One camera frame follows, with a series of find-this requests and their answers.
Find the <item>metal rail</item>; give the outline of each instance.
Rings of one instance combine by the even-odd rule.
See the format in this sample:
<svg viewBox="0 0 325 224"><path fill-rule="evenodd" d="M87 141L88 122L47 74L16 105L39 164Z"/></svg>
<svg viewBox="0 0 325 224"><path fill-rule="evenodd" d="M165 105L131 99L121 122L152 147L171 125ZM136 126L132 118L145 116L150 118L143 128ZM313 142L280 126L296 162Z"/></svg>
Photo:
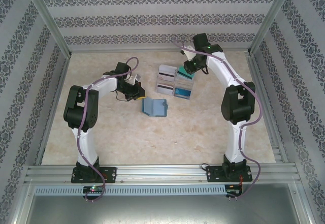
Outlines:
<svg viewBox="0 0 325 224"><path fill-rule="evenodd" d="M261 164L257 184L301 182L296 164ZM76 185L71 183L74 166L30 166L25 185ZM131 165L117 167L116 183L113 185L187 185L187 184L236 184L237 182L208 183L206 172L200 165ZM250 165L253 178L258 168Z"/></svg>

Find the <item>vented metal strip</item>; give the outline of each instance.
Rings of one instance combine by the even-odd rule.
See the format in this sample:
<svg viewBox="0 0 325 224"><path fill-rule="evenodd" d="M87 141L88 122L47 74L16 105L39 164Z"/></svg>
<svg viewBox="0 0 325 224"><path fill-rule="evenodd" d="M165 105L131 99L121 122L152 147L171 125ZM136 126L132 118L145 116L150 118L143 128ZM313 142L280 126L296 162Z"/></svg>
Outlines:
<svg viewBox="0 0 325 224"><path fill-rule="evenodd" d="M38 186L35 196L80 196L83 186ZM225 195L224 185L107 186L106 196Z"/></svg>

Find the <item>metal bar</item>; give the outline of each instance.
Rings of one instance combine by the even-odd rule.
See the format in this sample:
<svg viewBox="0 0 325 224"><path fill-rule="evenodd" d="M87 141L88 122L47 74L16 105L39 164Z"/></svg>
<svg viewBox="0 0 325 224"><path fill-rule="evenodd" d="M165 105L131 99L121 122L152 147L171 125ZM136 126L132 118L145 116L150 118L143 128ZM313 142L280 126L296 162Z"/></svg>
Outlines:
<svg viewBox="0 0 325 224"><path fill-rule="evenodd" d="M32 185L75 185L70 182L74 166L31 166L24 184ZM191 185L191 184L236 184L237 182L208 183L201 165L133 165L117 168L116 183L113 185ZM250 165L253 178L258 167ZM300 182L295 164L261 164L261 175L257 184Z"/></svg>
<svg viewBox="0 0 325 224"><path fill-rule="evenodd" d="M300 223L316 223L302 183L288 184Z"/></svg>
<svg viewBox="0 0 325 224"><path fill-rule="evenodd" d="M282 162L282 156L280 154L279 146L272 146L275 162Z"/></svg>
<svg viewBox="0 0 325 224"><path fill-rule="evenodd" d="M24 185L19 193L18 203L15 207L14 216L10 222L12 224L26 224L28 214L33 202L36 187L29 184Z"/></svg>
<svg viewBox="0 0 325 224"><path fill-rule="evenodd" d="M249 47L249 51L251 54L254 54L261 44L265 34L267 33L269 27L274 21L276 15L278 14L284 0L274 0L268 13L266 14L260 28L258 29L251 46Z"/></svg>
<svg viewBox="0 0 325 224"><path fill-rule="evenodd" d="M247 53L246 59L247 59L248 67L252 75L254 84L256 86L256 92L263 106L263 118L264 118L265 126L267 128L269 137L271 137L270 140L271 142L273 142L273 144L279 147L282 162L288 163L289 161L283 147L283 143L280 137L278 127L276 125L274 116L272 114L272 108L268 100L268 96L264 88L261 75L259 74L255 58Z"/></svg>
<svg viewBox="0 0 325 224"><path fill-rule="evenodd" d="M80 196L83 186L37 186L35 196ZM161 185L128 186L110 185L104 196L175 196L175 195L225 195L225 185Z"/></svg>
<svg viewBox="0 0 325 224"><path fill-rule="evenodd" d="M247 51L246 47L239 47L239 48L223 48L224 51ZM79 49L79 50L73 50L72 53L79 54L79 53L130 53L130 52L179 52L180 50L178 48L152 48L152 49Z"/></svg>
<svg viewBox="0 0 325 224"><path fill-rule="evenodd" d="M45 151L47 141L48 141L49 136L50 136L52 124L53 124L53 121L54 121L54 115L55 115L55 112L56 112L57 105L59 104L63 84L64 84L64 81L66 79L66 75L67 75L67 71L68 71L68 67L69 67L69 63L70 63L70 58L67 58L66 63L64 64L64 68L63 68L63 76L61 76L61 78L60 78L59 85L58 85L58 90L56 91L56 95L55 95L55 99L54 99L54 105L53 105L52 110L50 112L50 116L49 116L50 121L46 125L45 132L44 132L44 137L43 137L43 140L41 142L40 151L39 151L39 154L37 155L35 165L40 165L42 163L43 154L44 154L44 151Z"/></svg>
<svg viewBox="0 0 325 224"><path fill-rule="evenodd" d="M51 31L51 34L53 35L56 43L60 47L61 51L65 55L65 57L70 57L71 51L66 43L66 41L63 38L63 35L61 34L58 26L56 25L54 18L52 17L50 11L48 10L44 0L32 0L34 5L36 6L37 10L41 14L45 24Z"/></svg>

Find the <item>aluminum frame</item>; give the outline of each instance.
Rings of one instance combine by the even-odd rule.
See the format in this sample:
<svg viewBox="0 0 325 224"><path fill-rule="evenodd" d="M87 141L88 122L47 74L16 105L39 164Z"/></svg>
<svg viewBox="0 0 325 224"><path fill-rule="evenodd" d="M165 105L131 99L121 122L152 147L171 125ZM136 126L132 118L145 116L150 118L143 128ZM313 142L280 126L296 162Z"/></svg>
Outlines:
<svg viewBox="0 0 325 224"><path fill-rule="evenodd" d="M40 149L39 149L39 154L37 155L37 158L36 158L36 161L35 161L35 165L40 165L42 163L42 159L43 159L44 151L45 151L45 148L46 148L46 145L47 145L47 141L48 141L48 139L50 137L50 132L51 132L51 128L52 128L52 125L53 125L56 108L57 108L57 106L59 104L61 92L62 92L62 89L63 89L63 84L64 84L64 81L65 81L66 76L67 76L69 64L70 64L70 58L68 57L67 60L66 60L66 63L64 64L63 75L61 76L60 81L59 81L58 90L56 92L54 102L53 102L53 108L52 108L52 110L50 112L50 116L49 116L49 123L47 124L47 126L45 128L44 137L43 137L43 140L41 141L41 146L40 146Z"/></svg>
<svg viewBox="0 0 325 224"><path fill-rule="evenodd" d="M265 16L260 28L258 29L251 46L249 47L250 53L254 54L261 44L265 34L268 32L269 27L274 21L276 15L278 14L281 6L285 0L274 0L267 15Z"/></svg>
<svg viewBox="0 0 325 224"><path fill-rule="evenodd" d="M259 99L260 99L262 106L264 108L263 119L264 119L265 126L267 129L269 138L270 138L271 145L278 147L281 158L282 158L282 162L288 163L289 160L285 153L284 146L281 141L280 133L276 126L276 122L275 122L274 116L272 114L272 108L271 108L270 102L268 100L266 90L263 85L262 77L258 71L255 58L253 56L251 56L248 52L245 53L245 56L246 56L248 68L251 73L253 82L256 86L256 93L258 94Z"/></svg>
<svg viewBox="0 0 325 224"><path fill-rule="evenodd" d="M53 35L56 43L60 47L62 53L64 54L65 58L70 58L71 56L71 50L68 47L60 29L56 25L56 22L54 21L54 18L52 17L49 9L47 8L44 0L32 0L34 5L37 7L39 13L41 14L43 21L51 31L51 34Z"/></svg>
<svg viewBox="0 0 325 224"><path fill-rule="evenodd" d="M29 166L10 223L26 223L37 186L89 186L70 182L74 166ZM109 185L157 186L157 185L228 185L238 182L207 182L201 165L130 165L117 168L116 183ZM250 165L253 178L258 167ZM288 184L300 223L315 223L304 192L298 169L294 163L261 164L262 170L257 184Z"/></svg>

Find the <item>small box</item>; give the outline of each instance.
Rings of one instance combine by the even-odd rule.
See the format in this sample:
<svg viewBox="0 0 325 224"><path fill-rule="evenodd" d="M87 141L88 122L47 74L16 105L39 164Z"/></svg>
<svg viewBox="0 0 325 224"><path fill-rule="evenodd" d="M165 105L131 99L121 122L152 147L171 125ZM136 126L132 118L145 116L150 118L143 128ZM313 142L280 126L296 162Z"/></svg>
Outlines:
<svg viewBox="0 0 325 224"><path fill-rule="evenodd" d="M183 66L180 66L177 70L176 77L183 78L186 80L192 80L194 75L195 75L195 73L189 74L185 71L185 68Z"/></svg>
<svg viewBox="0 0 325 224"><path fill-rule="evenodd" d="M160 79L159 76L157 78L157 92L173 95L174 94L174 81L167 81Z"/></svg>
<svg viewBox="0 0 325 224"><path fill-rule="evenodd" d="M177 72L177 67L168 65L160 65L158 71L158 77L166 81L174 81Z"/></svg>
<svg viewBox="0 0 325 224"><path fill-rule="evenodd" d="M189 100L194 82L177 75L175 79L174 96Z"/></svg>

